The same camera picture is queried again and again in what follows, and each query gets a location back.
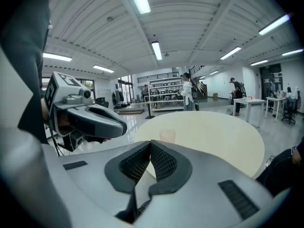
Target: metal shelving unit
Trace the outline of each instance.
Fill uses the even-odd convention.
[[[162,89],[162,91],[169,91],[169,90],[179,90],[182,87],[181,77],[169,77],[169,78],[162,78],[162,79],[154,79],[148,82],[148,92],[149,92],[149,101],[151,104],[151,110],[154,112],[157,111],[175,111],[175,110],[182,110],[184,109],[184,100],[179,99],[171,99],[172,95],[176,95],[176,93],[164,93],[164,94],[156,94],[152,95],[150,91],[156,89]],[[163,96],[169,96],[170,100],[163,99]],[[159,97],[159,100],[152,100],[151,97]],[[153,103],[162,104],[160,109],[153,108]]]

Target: white round table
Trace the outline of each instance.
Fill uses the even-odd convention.
[[[169,138],[175,144],[216,155],[249,177],[255,175],[264,159],[264,142],[258,131],[227,114],[192,111],[160,115],[139,127],[134,142],[161,140],[162,130],[174,133]],[[155,177],[151,163],[147,171]]]

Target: cup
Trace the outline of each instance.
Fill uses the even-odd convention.
[[[160,139],[161,141],[167,143],[175,143],[176,132],[173,129],[163,129],[160,130]]]

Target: stanchion base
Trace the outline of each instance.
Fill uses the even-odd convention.
[[[145,119],[152,119],[154,118],[155,116],[147,116]]]

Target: white desk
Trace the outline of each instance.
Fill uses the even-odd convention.
[[[252,105],[261,105],[261,111],[260,111],[260,115],[259,115],[259,120],[258,120],[258,124],[257,127],[260,127],[261,124],[261,118],[262,118],[262,114],[264,111],[264,102],[265,100],[259,100],[259,99],[252,99],[252,100],[244,100],[244,99],[233,99],[233,116],[236,115],[236,107],[237,107],[237,103],[241,103],[241,104],[245,104],[247,105],[246,107],[246,122],[249,121],[249,116],[250,116],[250,109]]]
[[[160,115],[138,128],[134,142],[164,141],[162,130],[175,131],[175,144],[216,155],[249,177],[255,175],[264,158],[264,142],[256,128],[227,114],[191,111]],[[147,171],[155,177],[151,163]]]
[[[265,118],[267,118],[267,111],[268,111],[268,102],[269,101],[274,101],[274,102],[277,102],[277,106],[276,106],[276,118],[275,118],[275,122],[277,120],[277,116],[279,115],[279,107],[280,107],[280,102],[286,100],[286,98],[280,98],[280,99],[277,99],[277,98],[271,98],[271,97],[266,97],[267,99],[267,103],[266,103],[266,113],[265,113]]]

